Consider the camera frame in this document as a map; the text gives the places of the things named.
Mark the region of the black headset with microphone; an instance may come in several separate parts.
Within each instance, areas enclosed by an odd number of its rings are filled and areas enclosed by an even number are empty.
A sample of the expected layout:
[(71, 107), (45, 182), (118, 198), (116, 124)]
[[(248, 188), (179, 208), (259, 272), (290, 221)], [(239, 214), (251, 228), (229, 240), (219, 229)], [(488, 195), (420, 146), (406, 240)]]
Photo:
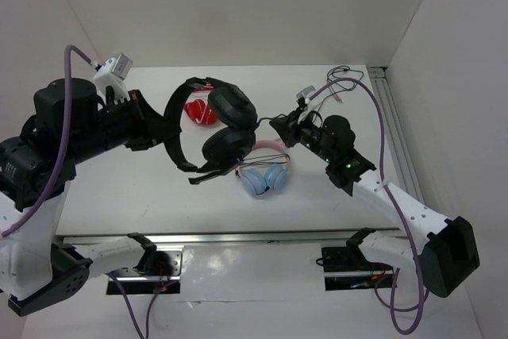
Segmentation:
[[(191, 163), (183, 153), (181, 119), (187, 99), (194, 91), (207, 86), (212, 87), (207, 103), (222, 127), (204, 142), (202, 156), (206, 162), (199, 167)], [(220, 79), (187, 79), (167, 101), (164, 118), (175, 131), (164, 142), (165, 150), (180, 171), (196, 174), (188, 179), (191, 185), (229, 174), (241, 164), (256, 143), (258, 114), (255, 106), (238, 86)]]

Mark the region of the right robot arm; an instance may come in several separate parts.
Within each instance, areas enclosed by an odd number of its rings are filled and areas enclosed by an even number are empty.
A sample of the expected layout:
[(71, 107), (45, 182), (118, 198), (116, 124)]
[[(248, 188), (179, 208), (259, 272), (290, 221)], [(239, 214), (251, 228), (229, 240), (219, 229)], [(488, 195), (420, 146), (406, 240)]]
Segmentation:
[(315, 125), (300, 110), (270, 122), (282, 142), (292, 148), (301, 144), (324, 160), (325, 173), (334, 186), (363, 200), (406, 231), (399, 240), (369, 229), (359, 232), (348, 247), (346, 259), (355, 269), (371, 262), (394, 268), (421, 271), (423, 286), (440, 298), (447, 298), (480, 265), (471, 223), (459, 216), (451, 219), (407, 194), (381, 176), (380, 170), (354, 147), (356, 139), (349, 121), (327, 117)]

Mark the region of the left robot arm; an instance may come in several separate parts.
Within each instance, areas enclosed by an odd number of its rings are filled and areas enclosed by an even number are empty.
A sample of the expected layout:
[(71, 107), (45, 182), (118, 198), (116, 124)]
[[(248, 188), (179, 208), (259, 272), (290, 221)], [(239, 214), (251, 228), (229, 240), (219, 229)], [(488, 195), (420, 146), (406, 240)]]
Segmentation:
[(1, 290), (24, 317), (75, 295), (91, 278), (167, 260), (140, 233), (77, 249), (58, 243), (65, 191), (79, 164), (113, 148), (144, 151), (173, 138), (175, 124), (138, 90), (105, 101), (85, 79), (57, 79), (35, 93), (35, 113), (1, 144)]

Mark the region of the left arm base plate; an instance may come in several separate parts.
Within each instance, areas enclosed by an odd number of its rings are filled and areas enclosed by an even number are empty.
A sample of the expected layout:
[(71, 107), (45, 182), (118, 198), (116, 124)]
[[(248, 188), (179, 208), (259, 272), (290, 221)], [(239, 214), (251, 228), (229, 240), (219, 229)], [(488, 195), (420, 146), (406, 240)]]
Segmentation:
[(163, 295), (177, 295), (181, 289), (183, 251), (182, 245), (161, 245), (156, 259), (146, 272), (120, 268), (113, 275), (128, 296), (153, 295), (161, 287)]

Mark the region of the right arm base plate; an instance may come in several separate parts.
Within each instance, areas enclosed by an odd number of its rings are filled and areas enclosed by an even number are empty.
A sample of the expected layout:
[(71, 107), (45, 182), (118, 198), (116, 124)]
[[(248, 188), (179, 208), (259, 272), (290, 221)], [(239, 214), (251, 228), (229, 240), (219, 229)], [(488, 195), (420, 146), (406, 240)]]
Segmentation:
[(361, 260), (351, 254), (346, 246), (322, 247), (315, 264), (324, 272), (327, 291), (352, 291), (391, 288), (393, 268)]

